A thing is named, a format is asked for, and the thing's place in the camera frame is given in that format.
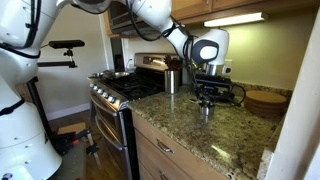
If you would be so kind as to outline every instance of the floor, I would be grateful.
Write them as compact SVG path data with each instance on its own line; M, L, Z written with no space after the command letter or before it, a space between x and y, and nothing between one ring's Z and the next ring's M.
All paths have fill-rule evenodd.
M66 116L63 118L49 121L52 131L57 131L59 127L85 122L87 127L90 127L94 141L98 144L98 156L101 161L102 169L99 169L94 156L88 155L86 157L86 179L87 180L119 180L121 174L115 170L110 160L109 154L103 145L101 134L99 133L95 123L90 122L90 111L83 111L77 114Z

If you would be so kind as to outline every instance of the power outlet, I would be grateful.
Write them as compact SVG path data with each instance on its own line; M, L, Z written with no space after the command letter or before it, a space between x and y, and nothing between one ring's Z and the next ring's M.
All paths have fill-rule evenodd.
M230 77L231 72L232 72L232 59L226 59L222 69L222 75Z

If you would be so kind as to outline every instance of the drawer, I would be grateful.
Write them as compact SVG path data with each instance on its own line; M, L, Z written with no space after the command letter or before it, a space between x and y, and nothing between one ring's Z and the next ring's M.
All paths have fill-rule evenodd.
M143 134L155 148L161 151L163 155L169 158L178 167L183 169L183 171L191 176L192 179L227 179L135 112L132 112L132 117L133 125L137 131Z
M141 164L139 161L139 173L140 180L154 180L151 174L147 171L147 169Z
M137 154L147 172L158 180L188 180L191 178L136 131Z

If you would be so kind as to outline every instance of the oven handle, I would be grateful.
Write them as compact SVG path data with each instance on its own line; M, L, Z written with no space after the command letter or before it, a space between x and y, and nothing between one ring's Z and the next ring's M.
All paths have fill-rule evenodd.
M97 98L94 97L94 95L92 93L90 93L90 98L92 100L92 102L98 106L99 108L101 108L103 111L111 114L112 116L116 117L117 113L114 111L111 111L110 109L105 108L103 105L101 105L101 103L98 102Z
M122 151L123 147L121 146L121 144L118 141L113 141L112 139L110 139L110 137L102 130L100 124L98 121L101 121L104 125L106 125L102 119L98 118L96 116L96 124L98 129L100 130L101 134L107 139L108 142L110 142L118 151Z

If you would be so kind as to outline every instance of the white wall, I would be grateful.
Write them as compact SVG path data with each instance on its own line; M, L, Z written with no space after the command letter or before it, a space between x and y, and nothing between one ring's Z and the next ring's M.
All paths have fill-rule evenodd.
M107 69L110 66L108 62L112 63L106 61L112 57L110 39L103 37L103 24L102 27L100 24L99 16L66 6L43 42L43 45L54 40L80 39L85 42L84 47L72 49L78 68L39 68L36 85L49 120L89 108L87 77ZM44 47L39 62L68 61L69 57L63 56L64 52L66 49Z
M276 88L294 88L310 37L315 12L270 15L266 22L224 27L230 33L227 59L233 59L231 79ZM191 31L201 36L208 28ZM139 38L124 42L125 60L135 52L174 52L162 39L146 42Z

